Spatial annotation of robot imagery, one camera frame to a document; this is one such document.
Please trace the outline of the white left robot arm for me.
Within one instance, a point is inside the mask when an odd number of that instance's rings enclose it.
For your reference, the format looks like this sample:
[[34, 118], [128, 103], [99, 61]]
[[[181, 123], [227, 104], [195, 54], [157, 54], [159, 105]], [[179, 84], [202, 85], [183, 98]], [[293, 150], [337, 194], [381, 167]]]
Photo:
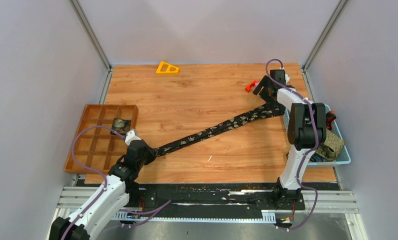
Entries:
[[51, 224], [51, 240], [93, 240], [125, 205], [140, 200], [136, 179], [144, 165], [157, 157], [156, 149], [144, 140], [133, 140], [128, 149], [110, 168], [102, 185], [69, 217], [57, 217]]

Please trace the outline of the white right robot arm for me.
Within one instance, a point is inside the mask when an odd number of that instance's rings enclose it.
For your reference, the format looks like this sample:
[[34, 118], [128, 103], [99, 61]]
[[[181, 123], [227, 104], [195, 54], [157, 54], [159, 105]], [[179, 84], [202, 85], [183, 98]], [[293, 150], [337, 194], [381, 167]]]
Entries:
[[287, 138], [290, 151], [272, 194], [273, 204], [284, 209], [300, 200], [306, 166], [318, 146], [325, 141], [325, 104], [311, 102], [295, 88], [287, 86], [284, 69], [267, 70], [253, 93], [275, 100], [289, 112]]

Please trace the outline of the black tie with gold pattern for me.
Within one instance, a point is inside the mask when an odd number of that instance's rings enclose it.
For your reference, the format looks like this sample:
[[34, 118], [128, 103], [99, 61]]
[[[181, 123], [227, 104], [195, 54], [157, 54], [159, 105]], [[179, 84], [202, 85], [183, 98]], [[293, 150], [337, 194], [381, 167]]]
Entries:
[[284, 112], [285, 107], [279, 103], [265, 103], [202, 131], [155, 148], [155, 153], [157, 157], [162, 157], [253, 121], [281, 116]]

